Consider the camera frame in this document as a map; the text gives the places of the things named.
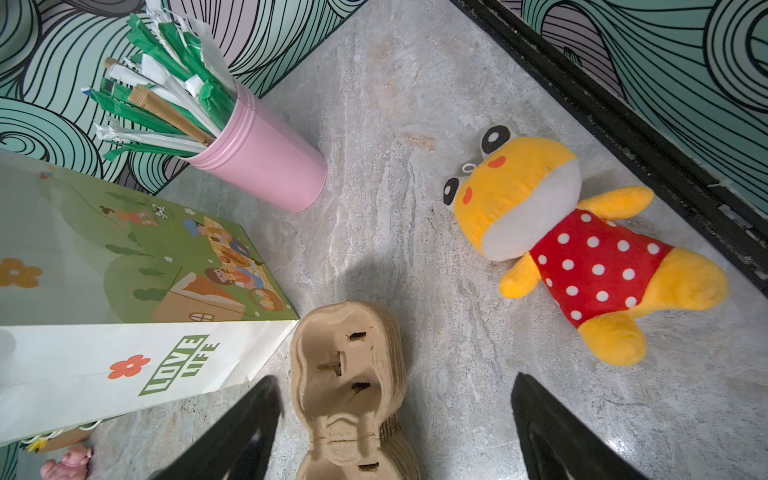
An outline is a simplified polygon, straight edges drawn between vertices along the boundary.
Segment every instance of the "illustrated paper bag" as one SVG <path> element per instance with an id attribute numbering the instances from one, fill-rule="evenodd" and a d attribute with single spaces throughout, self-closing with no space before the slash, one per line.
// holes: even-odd
<path id="1" fill-rule="evenodd" d="M 0 445 L 252 379 L 297 315 L 235 223 L 0 153 Z"/>

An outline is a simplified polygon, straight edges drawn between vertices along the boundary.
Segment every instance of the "gray marble floor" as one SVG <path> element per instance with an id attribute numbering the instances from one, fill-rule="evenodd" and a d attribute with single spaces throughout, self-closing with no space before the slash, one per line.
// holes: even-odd
<path id="1" fill-rule="evenodd" d="M 370 0 L 266 103 L 328 159 L 314 206 L 281 213 L 193 168 L 161 197 L 243 224 L 301 314 L 342 299 L 394 312 L 409 370 L 400 418 L 424 479 L 526 478 L 509 405 L 521 371 L 649 478 L 766 478 L 768 301 L 667 205 L 626 224 L 714 259 L 732 293 L 711 311 L 642 320 L 641 364 L 597 362 L 541 285 L 499 296 L 510 264 L 476 253 L 442 205 L 445 179 L 480 159 L 487 127 L 568 145 L 583 196 L 640 181 L 449 0 Z M 271 479 L 295 478 L 307 447 L 289 344 L 262 371 L 286 404 Z M 247 388 L 106 422 L 92 480 L 146 478 Z"/>

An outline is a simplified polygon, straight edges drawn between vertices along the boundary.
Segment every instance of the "cartoon house drawing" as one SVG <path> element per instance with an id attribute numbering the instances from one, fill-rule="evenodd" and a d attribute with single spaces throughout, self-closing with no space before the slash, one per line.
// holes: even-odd
<path id="1" fill-rule="evenodd" d="M 233 322 L 245 305 L 203 276 L 188 273 L 173 285 L 152 314 L 156 323 Z"/>

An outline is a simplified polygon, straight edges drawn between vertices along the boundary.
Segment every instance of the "cartoon person drawing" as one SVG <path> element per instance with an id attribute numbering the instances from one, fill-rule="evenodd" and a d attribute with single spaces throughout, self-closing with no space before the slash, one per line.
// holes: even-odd
<path id="1" fill-rule="evenodd" d="M 248 290 L 254 300 L 256 300 L 254 294 L 258 294 L 261 297 L 259 303 L 265 310 L 279 312 L 285 308 L 280 296 L 266 288 L 260 276 L 242 267 L 237 267 L 231 271 L 225 268 L 206 268 L 205 275 L 219 285 L 237 285 Z"/>
<path id="2" fill-rule="evenodd" d="M 218 227 L 206 227 L 202 223 L 192 220 L 191 218 L 185 218 L 184 226 L 187 228 L 187 230 L 190 231 L 190 233 L 192 233 L 194 237 L 197 237 L 199 235 L 207 236 L 213 242 L 221 243 L 224 246 L 228 246 L 233 251 L 237 252 L 239 255 L 242 255 L 243 257 L 246 257 L 246 258 L 250 258 L 251 260 L 256 262 L 257 265 L 262 265 L 261 262 L 258 262 L 251 257 L 250 251 L 248 250 L 248 247 L 246 247 L 245 243 L 233 237 L 232 234 L 227 232 L 224 228 L 222 228 L 221 225 L 219 225 Z"/>
<path id="3" fill-rule="evenodd" d="M 237 266 L 241 267 L 248 267 L 252 260 L 247 257 L 243 257 L 238 252 L 232 250 L 229 247 L 223 247 L 221 249 L 222 255 L 219 255 L 219 259 L 221 260 L 221 263 L 234 263 Z"/>
<path id="4" fill-rule="evenodd" d="M 104 215 L 117 220 L 121 227 L 125 227 L 129 223 L 135 223 L 137 225 L 157 225 L 157 222 L 152 220 L 152 217 L 150 217 L 145 212 L 135 213 L 114 211 L 111 208 L 105 207 L 104 205 L 99 205 L 99 208 L 101 208 L 101 212 Z"/>

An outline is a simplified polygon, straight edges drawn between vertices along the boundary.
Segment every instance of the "wrapped straw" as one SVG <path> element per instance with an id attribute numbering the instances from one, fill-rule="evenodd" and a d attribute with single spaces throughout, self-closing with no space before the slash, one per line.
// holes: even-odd
<path id="1" fill-rule="evenodd" d="M 126 38 L 141 52 L 122 63 L 108 59 L 99 91 L 83 89 L 105 111 L 151 130 L 131 130 L 114 122 L 94 125 L 99 139 L 119 145 L 104 156 L 110 161 L 128 151 L 199 154 L 221 135 L 237 100 L 235 80 L 208 26 L 171 14 L 161 0 L 147 0 L 146 6 L 149 22 L 135 14 L 127 20 L 131 32 Z M 139 91 L 154 98 L 154 106 L 141 100 Z M 197 132 L 197 141 L 174 125 Z"/>

